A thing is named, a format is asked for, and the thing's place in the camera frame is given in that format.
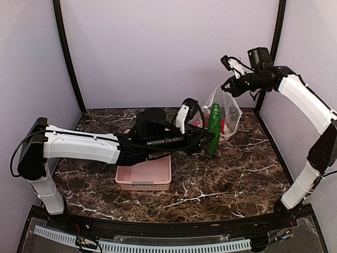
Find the clear zip top bag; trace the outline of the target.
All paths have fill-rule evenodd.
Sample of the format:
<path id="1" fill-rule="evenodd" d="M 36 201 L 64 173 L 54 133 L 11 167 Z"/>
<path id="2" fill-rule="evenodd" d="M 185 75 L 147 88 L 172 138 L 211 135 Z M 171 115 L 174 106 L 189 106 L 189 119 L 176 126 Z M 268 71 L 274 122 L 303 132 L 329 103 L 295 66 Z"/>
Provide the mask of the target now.
<path id="1" fill-rule="evenodd" d="M 227 127 L 230 130 L 226 135 L 220 134 L 220 144 L 223 144 L 225 141 L 228 141 L 233 135 L 236 134 L 242 116 L 242 110 L 239 108 L 236 100 L 229 92 L 224 92 L 221 90 L 221 85 L 222 84 L 219 84 L 212 91 L 201 109 L 205 116 L 209 116 L 212 104 L 219 104 L 221 118 L 225 121 Z"/>

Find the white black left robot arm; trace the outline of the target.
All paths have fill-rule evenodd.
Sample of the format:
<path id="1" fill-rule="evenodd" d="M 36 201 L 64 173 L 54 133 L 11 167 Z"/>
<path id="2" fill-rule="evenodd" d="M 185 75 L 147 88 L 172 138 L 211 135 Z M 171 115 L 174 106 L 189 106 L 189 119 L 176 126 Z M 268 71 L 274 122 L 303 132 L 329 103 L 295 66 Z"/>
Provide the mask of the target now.
<path id="1" fill-rule="evenodd" d="M 9 169 L 12 177 L 24 178 L 31 184 L 50 220 L 69 230 L 74 226 L 74 217 L 68 214 L 66 200 L 49 172 L 48 159 L 71 158 L 134 166 L 177 151 L 196 153 L 215 139 L 215 134 L 205 128 L 205 117 L 201 117 L 201 126 L 189 123 L 201 112 L 199 107 L 183 105 L 169 122 L 163 109 L 148 108 L 136 115 L 136 122 L 128 133 L 117 134 L 65 130 L 40 117 L 14 150 Z"/>

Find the green cucumber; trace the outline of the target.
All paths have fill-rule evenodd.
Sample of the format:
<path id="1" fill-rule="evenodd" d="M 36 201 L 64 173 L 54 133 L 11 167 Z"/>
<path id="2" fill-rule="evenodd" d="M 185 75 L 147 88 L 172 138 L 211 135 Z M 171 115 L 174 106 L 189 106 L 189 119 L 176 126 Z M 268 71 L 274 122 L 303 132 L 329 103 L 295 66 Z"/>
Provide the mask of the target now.
<path id="1" fill-rule="evenodd" d="M 213 103 L 209 115 L 208 131 L 214 133 L 214 139 L 207 144 L 206 151 L 208 155 L 214 155 L 219 147 L 221 134 L 221 110 L 217 103 Z"/>

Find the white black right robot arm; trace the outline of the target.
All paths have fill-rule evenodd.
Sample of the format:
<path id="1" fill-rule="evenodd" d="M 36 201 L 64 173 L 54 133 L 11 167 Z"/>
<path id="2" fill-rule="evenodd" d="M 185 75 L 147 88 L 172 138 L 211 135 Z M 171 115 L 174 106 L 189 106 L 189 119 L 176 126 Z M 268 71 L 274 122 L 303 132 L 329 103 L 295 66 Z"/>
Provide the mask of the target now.
<path id="1" fill-rule="evenodd" d="M 221 86 L 224 92 L 236 98 L 246 92 L 265 91 L 287 99 L 317 132 L 317 139 L 308 150 L 303 169 L 289 189 L 275 202 L 269 216 L 274 229 L 283 227 L 295 216 L 303 200 L 311 195 L 327 170 L 336 161 L 336 110 L 327 105 L 291 68 L 274 64 L 266 47 L 248 50 L 249 64 L 235 56 L 225 55 L 221 63 L 234 75 Z"/>

